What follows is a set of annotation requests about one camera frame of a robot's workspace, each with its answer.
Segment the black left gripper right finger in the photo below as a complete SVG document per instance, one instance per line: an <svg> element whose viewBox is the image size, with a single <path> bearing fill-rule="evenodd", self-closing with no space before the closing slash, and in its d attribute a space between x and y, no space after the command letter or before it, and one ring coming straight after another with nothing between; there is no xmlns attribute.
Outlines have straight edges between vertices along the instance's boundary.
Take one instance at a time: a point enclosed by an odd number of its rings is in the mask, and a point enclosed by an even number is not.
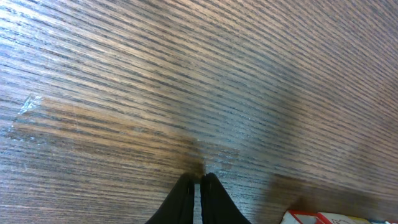
<svg viewBox="0 0 398 224"><path fill-rule="evenodd" d="M203 224L250 224L214 173L201 178L200 193Z"/></svg>

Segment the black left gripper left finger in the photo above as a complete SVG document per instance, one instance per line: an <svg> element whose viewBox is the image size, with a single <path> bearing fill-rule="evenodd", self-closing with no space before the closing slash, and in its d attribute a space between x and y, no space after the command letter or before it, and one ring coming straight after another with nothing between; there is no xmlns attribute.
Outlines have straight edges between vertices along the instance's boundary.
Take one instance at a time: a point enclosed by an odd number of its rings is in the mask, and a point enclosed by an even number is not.
<svg viewBox="0 0 398 224"><path fill-rule="evenodd" d="M192 224L194 199L193 177L183 174L146 224Z"/></svg>

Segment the wooden block green side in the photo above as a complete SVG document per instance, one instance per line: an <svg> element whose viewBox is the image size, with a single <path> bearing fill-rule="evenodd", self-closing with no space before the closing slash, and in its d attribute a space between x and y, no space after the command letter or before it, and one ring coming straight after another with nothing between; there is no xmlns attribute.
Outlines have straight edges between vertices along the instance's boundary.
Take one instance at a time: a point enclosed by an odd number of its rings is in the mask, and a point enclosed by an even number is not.
<svg viewBox="0 0 398 224"><path fill-rule="evenodd" d="M284 213L280 224L325 224L316 213L288 210Z"/></svg>

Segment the wooden block plain back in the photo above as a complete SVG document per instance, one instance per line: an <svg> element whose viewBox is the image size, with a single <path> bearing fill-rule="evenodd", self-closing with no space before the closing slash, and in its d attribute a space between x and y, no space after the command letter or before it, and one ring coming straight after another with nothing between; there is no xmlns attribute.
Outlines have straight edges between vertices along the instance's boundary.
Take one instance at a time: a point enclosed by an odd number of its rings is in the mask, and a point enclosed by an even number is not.
<svg viewBox="0 0 398 224"><path fill-rule="evenodd" d="M356 222L349 217L335 213L318 212L317 218L324 224L356 224Z"/></svg>

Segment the wooden block blue D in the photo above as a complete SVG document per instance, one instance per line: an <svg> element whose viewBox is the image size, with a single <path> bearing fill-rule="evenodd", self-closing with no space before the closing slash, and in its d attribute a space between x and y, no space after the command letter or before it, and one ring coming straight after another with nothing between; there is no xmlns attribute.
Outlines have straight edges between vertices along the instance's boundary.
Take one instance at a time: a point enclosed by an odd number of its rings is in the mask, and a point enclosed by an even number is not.
<svg viewBox="0 0 398 224"><path fill-rule="evenodd" d="M368 220L371 224L386 224L385 220Z"/></svg>

